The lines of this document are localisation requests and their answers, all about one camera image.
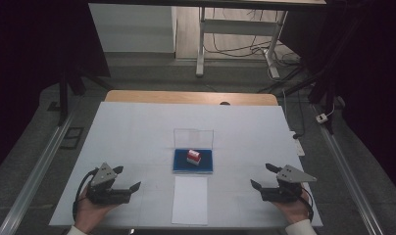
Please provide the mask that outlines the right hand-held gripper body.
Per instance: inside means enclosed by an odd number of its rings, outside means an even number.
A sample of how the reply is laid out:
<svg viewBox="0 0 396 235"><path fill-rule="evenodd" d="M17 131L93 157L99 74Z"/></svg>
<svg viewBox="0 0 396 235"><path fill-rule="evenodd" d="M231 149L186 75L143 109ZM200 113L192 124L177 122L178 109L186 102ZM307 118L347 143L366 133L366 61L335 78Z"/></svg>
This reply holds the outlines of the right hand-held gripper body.
<svg viewBox="0 0 396 235"><path fill-rule="evenodd" d="M281 168L279 173L276 173L276 180L278 183L276 188L263 187L260 192L263 201L277 203L295 202L302 195L302 184L305 182L315 182L317 179L314 176L287 164Z"/></svg>

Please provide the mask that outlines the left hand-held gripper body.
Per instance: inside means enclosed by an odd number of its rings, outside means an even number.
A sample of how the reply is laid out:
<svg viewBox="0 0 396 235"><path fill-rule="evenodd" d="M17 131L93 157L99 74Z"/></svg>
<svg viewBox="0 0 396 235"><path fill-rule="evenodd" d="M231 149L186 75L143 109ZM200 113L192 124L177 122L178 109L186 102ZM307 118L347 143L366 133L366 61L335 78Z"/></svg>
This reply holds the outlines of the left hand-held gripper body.
<svg viewBox="0 0 396 235"><path fill-rule="evenodd" d="M117 176L107 163L102 163L88 183L86 197L94 205L128 204L132 194L129 189L112 188Z"/></svg>

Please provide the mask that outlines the blue box with clear lid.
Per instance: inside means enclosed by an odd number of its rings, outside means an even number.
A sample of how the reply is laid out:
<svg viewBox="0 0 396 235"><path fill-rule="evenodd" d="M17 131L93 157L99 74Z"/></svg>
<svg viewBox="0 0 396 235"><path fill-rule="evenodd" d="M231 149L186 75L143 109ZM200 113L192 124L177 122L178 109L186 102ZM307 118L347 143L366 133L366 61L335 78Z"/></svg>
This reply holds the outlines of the blue box with clear lid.
<svg viewBox="0 0 396 235"><path fill-rule="evenodd" d="M174 173L213 172L213 130L178 128L173 131L173 142ZM201 154L200 164L191 164L186 160L189 150L195 150Z"/></svg>

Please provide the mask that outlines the red and white stamp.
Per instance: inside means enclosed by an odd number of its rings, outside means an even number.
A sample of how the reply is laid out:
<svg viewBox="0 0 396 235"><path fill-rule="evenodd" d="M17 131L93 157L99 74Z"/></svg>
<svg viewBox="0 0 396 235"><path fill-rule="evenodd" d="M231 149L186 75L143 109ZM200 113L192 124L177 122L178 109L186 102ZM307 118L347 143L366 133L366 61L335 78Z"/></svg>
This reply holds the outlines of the red and white stamp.
<svg viewBox="0 0 396 235"><path fill-rule="evenodd" d="M198 165L201 162L201 154L195 150L189 150L186 160L191 164Z"/></svg>

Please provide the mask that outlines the person's right hand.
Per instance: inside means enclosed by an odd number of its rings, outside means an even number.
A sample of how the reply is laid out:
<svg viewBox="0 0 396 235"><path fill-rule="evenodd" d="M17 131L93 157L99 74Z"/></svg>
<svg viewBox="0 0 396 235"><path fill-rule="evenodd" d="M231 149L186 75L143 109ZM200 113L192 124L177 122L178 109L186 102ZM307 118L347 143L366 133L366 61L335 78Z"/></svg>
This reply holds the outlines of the person's right hand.
<svg viewBox="0 0 396 235"><path fill-rule="evenodd" d="M294 224L309 218L309 209L305 202L309 202L309 196L305 191L302 191L302 201L297 200L292 203L277 203L273 204L283 213L288 224Z"/></svg>

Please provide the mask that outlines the person's left hand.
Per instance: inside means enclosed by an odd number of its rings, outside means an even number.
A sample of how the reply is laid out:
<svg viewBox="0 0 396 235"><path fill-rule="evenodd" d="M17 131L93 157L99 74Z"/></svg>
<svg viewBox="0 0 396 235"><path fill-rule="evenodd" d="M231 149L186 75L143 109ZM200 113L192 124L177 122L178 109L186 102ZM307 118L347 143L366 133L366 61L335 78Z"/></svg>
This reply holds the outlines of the person's left hand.
<svg viewBox="0 0 396 235"><path fill-rule="evenodd" d="M94 205L86 198L86 193L87 189L84 189L78 197L76 218L73 226L86 229L90 233L117 205Z"/></svg>

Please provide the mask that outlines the white table cover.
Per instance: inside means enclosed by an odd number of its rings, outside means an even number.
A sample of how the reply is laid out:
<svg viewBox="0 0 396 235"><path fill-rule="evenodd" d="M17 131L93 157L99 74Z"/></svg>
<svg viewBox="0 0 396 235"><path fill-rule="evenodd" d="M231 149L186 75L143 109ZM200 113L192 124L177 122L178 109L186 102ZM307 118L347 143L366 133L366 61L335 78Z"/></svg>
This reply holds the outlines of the white table cover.
<svg viewBox="0 0 396 235"><path fill-rule="evenodd" d="M173 224L173 131L214 131L213 172L208 179L208 224ZM119 188L141 182L130 202L102 224L142 229L268 229L286 220L262 200L250 179L277 182L265 164L300 167L294 140L279 106L169 105L104 102L100 105L51 225L73 224L72 206L82 177L101 163L122 165Z"/></svg>

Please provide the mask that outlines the person's white sleeve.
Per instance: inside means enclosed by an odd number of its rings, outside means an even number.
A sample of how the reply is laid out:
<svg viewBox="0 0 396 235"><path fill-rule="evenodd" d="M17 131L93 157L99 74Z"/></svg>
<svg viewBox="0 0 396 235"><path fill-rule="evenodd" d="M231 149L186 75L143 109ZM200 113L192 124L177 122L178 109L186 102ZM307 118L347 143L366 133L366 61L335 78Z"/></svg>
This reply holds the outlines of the person's white sleeve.
<svg viewBox="0 0 396 235"><path fill-rule="evenodd" d="M304 219L288 225L285 228L287 235L319 235L309 219Z"/></svg>
<svg viewBox="0 0 396 235"><path fill-rule="evenodd" d="M72 226L67 235L88 235L89 231L86 229Z"/></svg>

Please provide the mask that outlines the black floor plate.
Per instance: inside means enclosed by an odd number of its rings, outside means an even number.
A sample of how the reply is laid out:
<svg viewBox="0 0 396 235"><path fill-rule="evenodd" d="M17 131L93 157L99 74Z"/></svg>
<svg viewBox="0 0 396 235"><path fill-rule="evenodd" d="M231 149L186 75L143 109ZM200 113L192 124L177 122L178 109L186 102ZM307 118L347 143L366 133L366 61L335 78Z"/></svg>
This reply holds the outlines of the black floor plate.
<svg viewBox="0 0 396 235"><path fill-rule="evenodd" d="M74 150L81 140L83 130L83 127L70 127L63 138L60 148L65 150Z"/></svg>

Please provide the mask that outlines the white paper sheet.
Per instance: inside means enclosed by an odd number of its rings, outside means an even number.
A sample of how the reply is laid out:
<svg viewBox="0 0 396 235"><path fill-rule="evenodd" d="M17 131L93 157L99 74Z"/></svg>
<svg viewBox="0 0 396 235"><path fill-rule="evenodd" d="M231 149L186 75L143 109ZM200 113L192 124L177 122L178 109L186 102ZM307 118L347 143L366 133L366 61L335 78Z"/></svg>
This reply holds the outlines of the white paper sheet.
<svg viewBox="0 0 396 235"><path fill-rule="evenodd" d="M208 224L208 179L177 176L173 195L173 224Z"/></svg>

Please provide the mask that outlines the person's left white sleeve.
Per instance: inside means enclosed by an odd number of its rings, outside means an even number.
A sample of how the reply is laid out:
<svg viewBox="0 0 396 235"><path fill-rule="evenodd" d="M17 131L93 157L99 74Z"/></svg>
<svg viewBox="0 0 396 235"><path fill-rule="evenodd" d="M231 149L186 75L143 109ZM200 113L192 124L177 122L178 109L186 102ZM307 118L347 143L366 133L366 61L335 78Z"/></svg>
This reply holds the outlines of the person's left white sleeve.
<svg viewBox="0 0 396 235"><path fill-rule="evenodd" d="M89 231L86 229L72 226L67 235L88 235Z"/></svg>

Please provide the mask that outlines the black stand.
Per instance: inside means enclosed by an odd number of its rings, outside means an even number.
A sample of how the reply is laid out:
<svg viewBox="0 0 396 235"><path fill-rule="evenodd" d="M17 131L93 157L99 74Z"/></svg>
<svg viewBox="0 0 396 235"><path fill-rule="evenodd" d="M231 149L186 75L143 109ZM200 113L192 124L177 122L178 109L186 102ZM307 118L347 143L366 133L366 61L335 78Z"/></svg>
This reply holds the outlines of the black stand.
<svg viewBox="0 0 396 235"><path fill-rule="evenodd" d="M334 97L336 77L334 72L334 66L324 66L318 72L308 76L301 83L277 94L278 97L284 98L285 96L300 91L309 85L313 85L313 88L308 95L308 101L310 104L317 104L322 98L325 98L323 114L326 116L326 120L324 120L322 124L329 134L334 133L332 128L333 113L335 111Z"/></svg>
<svg viewBox="0 0 396 235"><path fill-rule="evenodd" d="M58 125L61 126L65 123L69 116L69 101L68 101L68 88L71 88L73 93L77 96L82 96L86 88L82 82L82 79L86 77L93 81L100 87L107 91L113 90L114 87L103 80L100 76L94 75L93 73L84 70L81 67L65 68L60 73L59 88L60 88L60 117Z"/></svg>

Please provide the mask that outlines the wooden table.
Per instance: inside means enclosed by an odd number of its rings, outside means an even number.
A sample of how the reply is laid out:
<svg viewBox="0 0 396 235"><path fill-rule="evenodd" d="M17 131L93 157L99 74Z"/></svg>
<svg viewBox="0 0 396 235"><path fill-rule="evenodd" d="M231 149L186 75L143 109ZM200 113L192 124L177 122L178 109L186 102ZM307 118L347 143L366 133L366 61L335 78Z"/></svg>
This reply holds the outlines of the wooden table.
<svg viewBox="0 0 396 235"><path fill-rule="evenodd" d="M202 104L219 105L229 103L240 106L277 106L273 94L181 92L181 91L141 91L111 90L106 102L159 103L159 104Z"/></svg>

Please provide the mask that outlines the aluminium rail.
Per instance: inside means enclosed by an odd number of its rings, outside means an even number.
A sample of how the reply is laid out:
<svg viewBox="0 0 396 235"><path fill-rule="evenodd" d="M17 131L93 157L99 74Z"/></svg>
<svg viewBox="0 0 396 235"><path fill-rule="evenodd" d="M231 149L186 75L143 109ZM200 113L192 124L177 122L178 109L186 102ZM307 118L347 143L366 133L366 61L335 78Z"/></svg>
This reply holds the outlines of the aluminium rail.
<svg viewBox="0 0 396 235"><path fill-rule="evenodd" d="M350 193L351 199L356 205L368 233L370 235L385 235L381 223L371 207L369 199L362 190L354 170L350 167L346 159L346 155L337 141L337 138L327 130L323 123L318 123L316 120L314 120L314 123L322 133L323 139L334 158L335 165L341 174L347 190Z"/></svg>
<svg viewBox="0 0 396 235"><path fill-rule="evenodd" d="M74 116L75 111L70 112L63 123L55 128L53 135L38 158L38 161L27 178L19 196L14 201L11 209L1 224L0 235L15 235L44 175L52 163L60 144L74 119Z"/></svg>

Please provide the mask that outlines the white desk frame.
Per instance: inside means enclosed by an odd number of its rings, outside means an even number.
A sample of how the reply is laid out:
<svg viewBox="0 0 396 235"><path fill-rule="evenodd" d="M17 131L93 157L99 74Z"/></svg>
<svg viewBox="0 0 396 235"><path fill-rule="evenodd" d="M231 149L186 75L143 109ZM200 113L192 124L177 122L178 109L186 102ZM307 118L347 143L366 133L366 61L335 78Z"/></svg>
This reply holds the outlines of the white desk frame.
<svg viewBox="0 0 396 235"><path fill-rule="evenodd" d="M199 44L197 51L196 76L204 74L204 36L206 33L270 36L271 44L263 51L272 78L279 78L277 67L274 64L273 53L287 16L286 11L279 11L277 19L272 22L249 22L235 20L206 19L206 9L199 8Z"/></svg>

